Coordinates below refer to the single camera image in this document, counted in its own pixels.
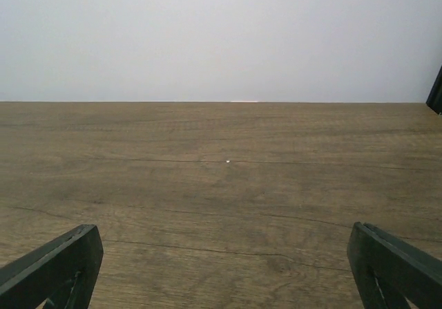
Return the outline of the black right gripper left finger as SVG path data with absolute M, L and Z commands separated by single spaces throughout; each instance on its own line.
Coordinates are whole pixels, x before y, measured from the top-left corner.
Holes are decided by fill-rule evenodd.
M 103 255 L 98 227 L 75 227 L 1 268 L 1 307 L 89 307 Z

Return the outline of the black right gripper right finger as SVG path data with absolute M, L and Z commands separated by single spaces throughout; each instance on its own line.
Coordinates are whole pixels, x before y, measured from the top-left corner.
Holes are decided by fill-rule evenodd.
M 347 258 L 365 308 L 441 307 L 441 261 L 417 247 L 357 222 Z

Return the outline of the black right frame post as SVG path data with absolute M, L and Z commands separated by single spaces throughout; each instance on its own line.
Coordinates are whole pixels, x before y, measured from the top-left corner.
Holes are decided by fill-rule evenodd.
M 442 113 L 442 68 L 434 81 L 430 94 L 428 95 L 426 105 L 436 114 Z

